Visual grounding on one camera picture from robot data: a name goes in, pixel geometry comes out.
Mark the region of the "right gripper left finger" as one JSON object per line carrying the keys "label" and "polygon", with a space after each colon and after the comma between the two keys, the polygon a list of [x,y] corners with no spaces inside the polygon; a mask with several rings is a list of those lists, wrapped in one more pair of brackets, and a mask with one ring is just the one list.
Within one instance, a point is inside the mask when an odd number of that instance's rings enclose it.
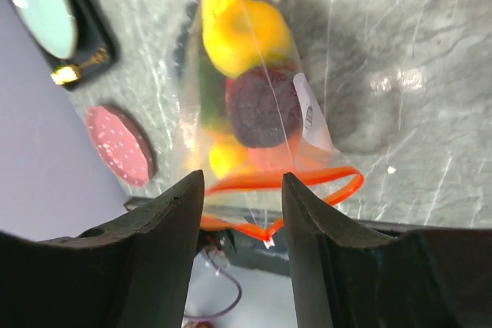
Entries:
{"label": "right gripper left finger", "polygon": [[1,235],[3,327],[179,327],[196,254],[204,176],[77,237]]}

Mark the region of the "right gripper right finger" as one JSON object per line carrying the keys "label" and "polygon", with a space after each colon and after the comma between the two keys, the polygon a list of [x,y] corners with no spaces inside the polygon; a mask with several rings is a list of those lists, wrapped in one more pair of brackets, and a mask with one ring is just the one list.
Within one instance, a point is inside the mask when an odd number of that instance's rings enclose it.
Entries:
{"label": "right gripper right finger", "polygon": [[293,174],[284,229],[300,327],[489,327],[491,232],[356,221]]}

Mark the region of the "fake peach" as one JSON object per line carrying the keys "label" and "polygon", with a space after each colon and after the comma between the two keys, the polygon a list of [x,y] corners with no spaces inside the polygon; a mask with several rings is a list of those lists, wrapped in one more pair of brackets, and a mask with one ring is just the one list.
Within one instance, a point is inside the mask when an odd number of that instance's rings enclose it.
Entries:
{"label": "fake peach", "polygon": [[332,145],[318,147],[302,136],[293,136],[275,147],[248,148],[248,157],[260,172],[312,172],[329,166],[336,153]]}

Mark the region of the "dark red fake apple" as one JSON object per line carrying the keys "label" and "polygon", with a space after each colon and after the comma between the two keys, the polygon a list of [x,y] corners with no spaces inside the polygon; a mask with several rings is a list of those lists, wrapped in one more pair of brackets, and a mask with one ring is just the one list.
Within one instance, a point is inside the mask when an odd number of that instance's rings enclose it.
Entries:
{"label": "dark red fake apple", "polygon": [[292,70],[257,66],[228,82],[231,127],[245,147],[275,147],[301,127],[294,76]]}

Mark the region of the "clear zip top bag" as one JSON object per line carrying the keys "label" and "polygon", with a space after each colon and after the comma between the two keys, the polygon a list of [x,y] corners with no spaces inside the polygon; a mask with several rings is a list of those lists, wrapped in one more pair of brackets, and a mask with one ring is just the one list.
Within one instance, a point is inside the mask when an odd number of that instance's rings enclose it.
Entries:
{"label": "clear zip top bag", "polygon": [[491,225],[491,0],[196,0],[174,158],[270,241],[292,172],[360,220]]}

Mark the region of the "green fake mango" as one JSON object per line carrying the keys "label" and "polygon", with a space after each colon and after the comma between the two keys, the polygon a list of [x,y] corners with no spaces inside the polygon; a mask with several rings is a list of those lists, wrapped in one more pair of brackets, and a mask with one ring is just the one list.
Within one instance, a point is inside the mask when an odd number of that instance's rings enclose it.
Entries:
{"label": "green fake mango", "polygon": [[211,63],[207,55],[198,62],[200,90],[201,126],[214,134],[227,134],[231,131],[225,100],[226,78]]}

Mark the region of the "fake orange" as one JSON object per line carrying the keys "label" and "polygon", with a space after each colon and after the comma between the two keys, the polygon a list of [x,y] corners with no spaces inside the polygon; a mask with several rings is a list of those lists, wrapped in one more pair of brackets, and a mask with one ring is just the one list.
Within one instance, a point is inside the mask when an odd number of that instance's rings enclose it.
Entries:
{"label": "fake orange", "polygon": [[221,14],[203,18],[203,44],[212,64],[236,78],[263,64],[280,64],[294,50],[290,29],[273,5],[243,0]]}

